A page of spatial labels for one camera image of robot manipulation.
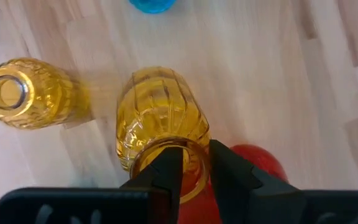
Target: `bottle mouth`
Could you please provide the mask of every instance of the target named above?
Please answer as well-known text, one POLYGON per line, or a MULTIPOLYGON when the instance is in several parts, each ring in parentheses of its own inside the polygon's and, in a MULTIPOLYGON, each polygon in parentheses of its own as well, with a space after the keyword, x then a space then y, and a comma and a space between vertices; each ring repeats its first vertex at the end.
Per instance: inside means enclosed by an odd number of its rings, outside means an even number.
POLYGON ((12 75, 0 76, 0 109, 14 110, 20 107, 26 97, 28 87, 12 75))
POLYGON ((185 203, 204 189, 209 178, 209 159, 206 150, 190 139, 169 137, 155 140, 146 145, 136 155, 131 165, 130 177, 136 177, 167 147, 183 149, 183 179, 180 203, 185 203))

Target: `yellow glass bottle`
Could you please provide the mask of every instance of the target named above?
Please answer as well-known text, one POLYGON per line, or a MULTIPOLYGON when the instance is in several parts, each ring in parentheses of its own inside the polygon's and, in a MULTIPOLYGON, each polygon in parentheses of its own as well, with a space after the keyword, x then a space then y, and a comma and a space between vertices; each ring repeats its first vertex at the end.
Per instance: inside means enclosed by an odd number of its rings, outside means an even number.
POLYGON ((169 68, 132 74, 117 102, 117 154, 135 177, 163 149, 183 148, 181 203, 196 196, 209 176, 209 124, 186 81, 169 68))
POLYGON ((89 115, 85 89, 62 70, 34 58, 0 65, 0 120, 37 129, 89 115))

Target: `wood grain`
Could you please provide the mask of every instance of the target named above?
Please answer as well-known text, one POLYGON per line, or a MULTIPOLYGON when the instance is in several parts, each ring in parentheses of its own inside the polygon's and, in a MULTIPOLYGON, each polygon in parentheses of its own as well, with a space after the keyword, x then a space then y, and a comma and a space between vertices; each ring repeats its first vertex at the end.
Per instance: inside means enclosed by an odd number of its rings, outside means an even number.
POLYGON ((301 189, 358 189, 358 1, 0 0, 0 63, 35 57, 80 78, 94 120, 20 131, 0 123, 0 197, 18 187, 117 187, 116 98, 129 75, 182 74, 232 146, 274 154, 301 189))

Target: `wooden surface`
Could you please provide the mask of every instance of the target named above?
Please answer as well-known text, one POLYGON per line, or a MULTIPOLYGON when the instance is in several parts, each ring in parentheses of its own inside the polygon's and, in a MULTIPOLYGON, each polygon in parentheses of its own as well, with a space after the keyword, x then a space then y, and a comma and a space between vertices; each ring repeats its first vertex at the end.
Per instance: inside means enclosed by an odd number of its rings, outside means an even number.
POLYGON ((358 0, 0 0, 0 63, 35 57, 84 79, 95 120, 0 123, 0 196, 30 186, 117 187, 116 98, 149 65, 182 74, 228 146, 273 153, 301 189, 358 189, 358 0))

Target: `blue ball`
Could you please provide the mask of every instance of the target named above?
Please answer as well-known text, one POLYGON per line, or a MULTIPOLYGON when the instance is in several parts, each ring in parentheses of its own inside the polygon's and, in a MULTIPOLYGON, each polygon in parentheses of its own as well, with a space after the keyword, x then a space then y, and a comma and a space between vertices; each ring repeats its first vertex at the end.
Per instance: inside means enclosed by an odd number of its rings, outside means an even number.
POLYGON ((169 9, 176 0, 129 0, 136 8, 145 13, 160 13, 169 9))

